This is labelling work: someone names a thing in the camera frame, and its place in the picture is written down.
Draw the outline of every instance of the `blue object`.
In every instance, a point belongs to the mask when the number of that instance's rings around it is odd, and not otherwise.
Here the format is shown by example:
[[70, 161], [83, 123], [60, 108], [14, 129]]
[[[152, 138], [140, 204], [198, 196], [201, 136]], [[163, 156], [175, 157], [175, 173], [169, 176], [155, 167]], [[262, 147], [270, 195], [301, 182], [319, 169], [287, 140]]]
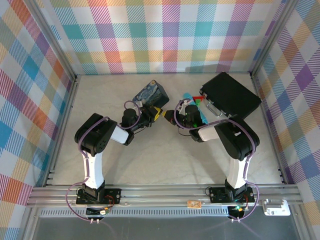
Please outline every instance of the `blue object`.
[[[190, 99], [191, 102], [190, 102], [189, 104], [191, 104], [191, 105], [196, 105], [196, 103], [195, 103], [195, 101], [194, 101], [194, 98], [190, 95], [190, 93], [186, 92], [185, 94], [183, 94], [183, 98], [184, 98], [184, 99]], [[203, 114], [203, 112], [199, 109], [199, 107], [198, 107], [198, 110], [199, 110], [199, 112], [200, 112], [200, 116], [201, 116], [202, 122], [203, 122], [204, 124], [208, 124], [209, 122], [208, 122], [206, 116], [205, 116], [205, 115]]]

